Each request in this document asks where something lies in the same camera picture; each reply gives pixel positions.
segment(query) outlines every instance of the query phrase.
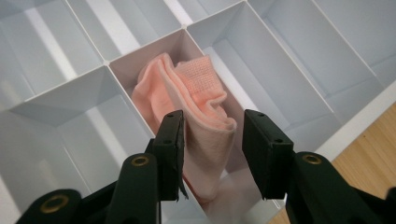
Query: white storage box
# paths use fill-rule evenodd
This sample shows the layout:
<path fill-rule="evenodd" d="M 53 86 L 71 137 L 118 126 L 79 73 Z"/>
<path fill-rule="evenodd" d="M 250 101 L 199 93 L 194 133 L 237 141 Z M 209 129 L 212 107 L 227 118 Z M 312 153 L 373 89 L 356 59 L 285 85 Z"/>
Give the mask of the white storage box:
<path fill-rule="evenodd" d="M 224 182 L 248 171 L 244 109 L 334 159 L 396 100 L 395 22 L 387 0 L 0 0 L 1 222 L 55 189 L 87 196 L 145 150 L 154 135 L 130 95 L 163 52 L 210 55 L 228 92 L 238 129 Z M 264 223 L 283 204 L 251 178 L 232 187 L 248 199 L 220 192 L 213 222 Z M 208 222 L 191 194 L 163 203 L 163 223 Z"/>

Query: white drawer organizer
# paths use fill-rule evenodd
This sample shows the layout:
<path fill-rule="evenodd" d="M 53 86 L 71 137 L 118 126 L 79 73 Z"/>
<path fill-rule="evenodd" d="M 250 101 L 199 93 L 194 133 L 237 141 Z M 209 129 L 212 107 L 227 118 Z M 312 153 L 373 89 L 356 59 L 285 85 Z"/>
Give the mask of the white drawer organizer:
<path fill-rule="evenodd" d="M 332 160 L 396 100 L 396 1 L 0 0 L 0 223 L 54 189 L 88 195 L 144 151 L 129 95 L 162 52 L 211 56 L 239 124 L 228 173 L 246 167 L 247 108 Z M 224 221 L 264 223 L 280 204 Z M 206 222 L 193 197 L 163 203 L 163 223 Z"/>

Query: brass insert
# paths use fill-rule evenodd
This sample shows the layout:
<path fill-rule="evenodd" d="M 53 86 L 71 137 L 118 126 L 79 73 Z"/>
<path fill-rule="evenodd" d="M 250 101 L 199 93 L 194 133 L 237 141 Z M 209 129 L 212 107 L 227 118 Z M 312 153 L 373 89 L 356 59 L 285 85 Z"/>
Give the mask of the brass insert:
<path fill-rule="evenodd" d="M 69 198 L 63 194 L 57 194 L 50 197 L 40 206 L 40 211 L 44 214 L 54 213 L 65 207 Z"/>
<path fill-rule="evenodd" d="M 146 156 L 139 156 L 132 160 L 131 164 L 134 166 L 144 166 L 149 163 L 149 158 Z"/>
<path fill-rule="evenodd" d="M 303 160 L 314 165 L 321 164 L 321 158 L 313 154 L 303 155 Z"/>

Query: organizer compartment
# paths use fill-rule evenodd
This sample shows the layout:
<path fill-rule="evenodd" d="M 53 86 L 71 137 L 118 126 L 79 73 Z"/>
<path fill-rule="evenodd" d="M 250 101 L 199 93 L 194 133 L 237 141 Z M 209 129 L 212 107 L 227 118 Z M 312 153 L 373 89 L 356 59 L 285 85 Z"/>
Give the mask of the organizer compartment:
<path fill-rule="evenodd" d="M 114 60 L 180 28 L 161 0 L 68 0 L 92 42 Z"/>
<path fill-rule="evenodd" d="M 342 123 L 384 90 L 313 1 L 249 2 Z"/>
<path fill-rule="evenodd" d="M 241 106 L 267 114 L 292 135 L 296 150 L 315 150 L 340 127 L 330 108 L 248 4 L 196 22 L 188 31 L 211 55 L 219 76 Z M 295 132 L 297 129 L 309 132 Z M 320 137 L 311 139 L 311 133 Z"/>
<path fill-rule="evenodd" d="M 164 0 L 177 19 L 185 25 L 204 19 L 239 2 L 239 0 Z"/>
<path fill-rule="evenodd" d="M 63 1 L 1 1 L 0 49 L 0 110 L 101 65 Z"/>
<path fill-rule="evenodd" d="M 315 2 L 384 87 L 396 80 L 395 1 Z"/>
<path fill-rule="evenodd" d="M 1 176 L 21 211 L 55 189 L 112 183 L 152 137 L 106 67 L 2 112 L 0 126 Z"/>

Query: wooden floor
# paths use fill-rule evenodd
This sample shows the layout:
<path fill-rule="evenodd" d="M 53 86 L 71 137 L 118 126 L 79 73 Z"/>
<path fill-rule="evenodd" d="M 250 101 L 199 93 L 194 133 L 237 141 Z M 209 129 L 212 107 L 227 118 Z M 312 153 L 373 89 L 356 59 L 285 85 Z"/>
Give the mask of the wooden floor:
<path fill-rule="evenodd" d="M 396 104 L 349 145 L 332 164 L 349 185 L 385 198 L 388 189 L 396 187 Z M 285 209 L 269 223 L 290 223 Z"/>

